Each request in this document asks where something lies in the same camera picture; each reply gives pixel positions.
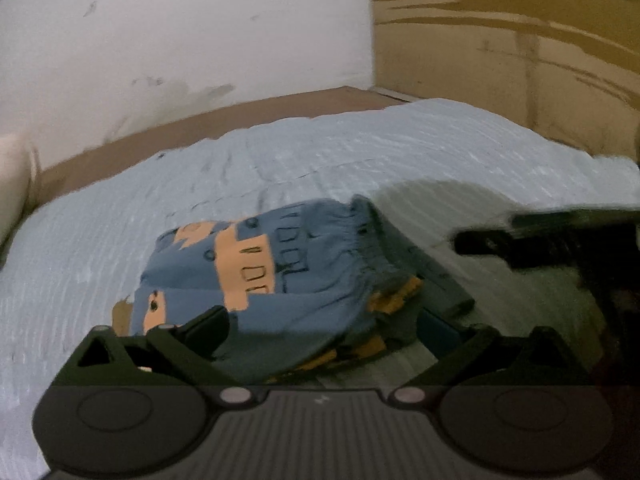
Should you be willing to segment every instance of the silver screw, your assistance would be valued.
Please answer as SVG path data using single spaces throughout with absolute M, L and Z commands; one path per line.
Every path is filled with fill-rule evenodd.
M 251 392 L 240 386 L 225 388 L 220 392 L 220 399 L 227 404 L 244 404 L 251 400 Z
M 407 386 L 396 390 L 394 397 L 403 404 L 418 404 L 419 402 L 423 402 L 427 395 L 416 386 Z

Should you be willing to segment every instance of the white sheet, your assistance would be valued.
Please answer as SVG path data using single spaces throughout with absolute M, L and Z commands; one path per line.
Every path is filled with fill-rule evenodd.
M 135 290 L 167 229 L 361 193 L 476 297 L 470 320 L 511 334 L 551 324 L 574 344 L 598 316 L 570 272 L 516 275 L 500 261 L 455 256 L 446 237 L 524 206 L 635 206 L 639 184 L 631 160 L 591 158 L 502 117 L 434 99 L 234 131 L 55 200 L 27 219 L 0 272 L 0 478 L 46 471 L 31 412 L 86 332 L 109 323 L 113 304 Z M 323 381 L 392 387 L 431 362 L 416 344 Z

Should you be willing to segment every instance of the white wall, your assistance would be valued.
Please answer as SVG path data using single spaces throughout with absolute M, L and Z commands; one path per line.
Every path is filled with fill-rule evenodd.
M 369 0 L 0 0 L 0 134 L 44 166 L 272 96 L 372 85 Z

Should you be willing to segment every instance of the bed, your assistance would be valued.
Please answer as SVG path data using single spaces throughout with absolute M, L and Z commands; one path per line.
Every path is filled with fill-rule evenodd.
M 453 230 L 514 210 L 637 206 L 638 167 L 592 158 L 469 105 L 402 104 L 350 88 L 217 110 L 118 140 L 48 170 L 0 272 L 0 478 L 47 468 L 34 406 L 76 344 L 136 289 L 156 237 L 187 222 L 241 218 L 310 198 L 367 196 L 476 298 L 462 321 L 526 335 L 555 327 L 587 367 L 604 322 L 567 269 L 515 274 L 455 255 Z M 318 377 L 391 389 L 434 357 L 415 343 Z

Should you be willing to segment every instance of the mattress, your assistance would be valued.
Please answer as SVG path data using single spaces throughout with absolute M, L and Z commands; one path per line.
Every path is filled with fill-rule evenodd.
M 574 272 L 516 274 L 500 260 L 455 255 L 447 237 L 514 210 L 638 206 L 631 160 L 592 158 L 443 99 L 288 118 L 157 153 L 24 221 L 0 272 L 0 478 L 31 480 L 47 470 L 31 413 L 86 332 L 108 324 L 111 307 L 135 291 L 160 233 L 311 198 L 346 202 L 355 193 L 476 298 L 465 322 L 509 335 L 551 325 L 586 365 L 597 360 L 602 318 Z M 416 343 L 318 381 L 388 389 L 433 362 Z

